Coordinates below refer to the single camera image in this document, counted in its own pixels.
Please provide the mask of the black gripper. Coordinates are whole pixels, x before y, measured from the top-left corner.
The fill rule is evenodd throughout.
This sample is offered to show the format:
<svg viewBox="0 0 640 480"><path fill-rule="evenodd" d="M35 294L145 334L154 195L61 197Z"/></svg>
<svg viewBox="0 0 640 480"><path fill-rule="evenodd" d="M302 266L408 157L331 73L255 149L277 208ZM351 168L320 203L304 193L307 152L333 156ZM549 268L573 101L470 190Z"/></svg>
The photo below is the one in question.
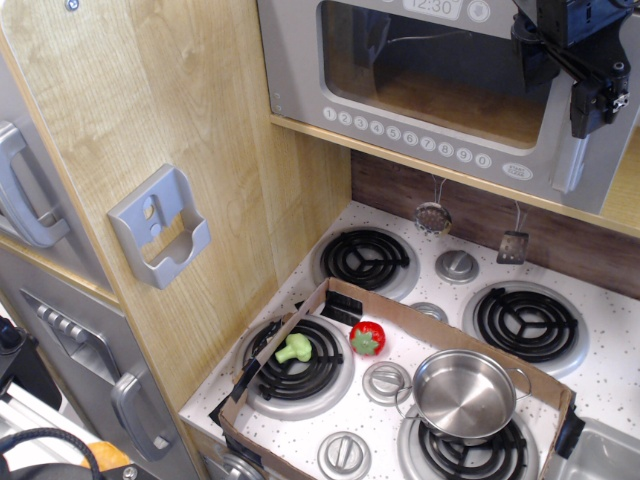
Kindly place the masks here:
<svg viewBox="0 0 640 480"><path fill-rule="evenodd" d="M629 104L631 66L620 40L633 1L517 1L511 39L522 85L533 91L565 71L574 138L586 139Z"/></svg>

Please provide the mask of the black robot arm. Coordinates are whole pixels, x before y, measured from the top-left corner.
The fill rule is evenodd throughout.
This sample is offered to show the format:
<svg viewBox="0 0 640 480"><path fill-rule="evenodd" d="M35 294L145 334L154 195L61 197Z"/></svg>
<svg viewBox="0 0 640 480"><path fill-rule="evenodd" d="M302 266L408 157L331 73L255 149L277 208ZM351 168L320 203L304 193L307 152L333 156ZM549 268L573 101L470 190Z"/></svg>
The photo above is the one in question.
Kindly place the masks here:
<svg viewBox="0 0 640 480"><path fill-rule="evenodd" d="M584 139L629 103L631 62L620 38L637 1L517 1L511 40L527 91L572 79L571 135Z"/></svg>

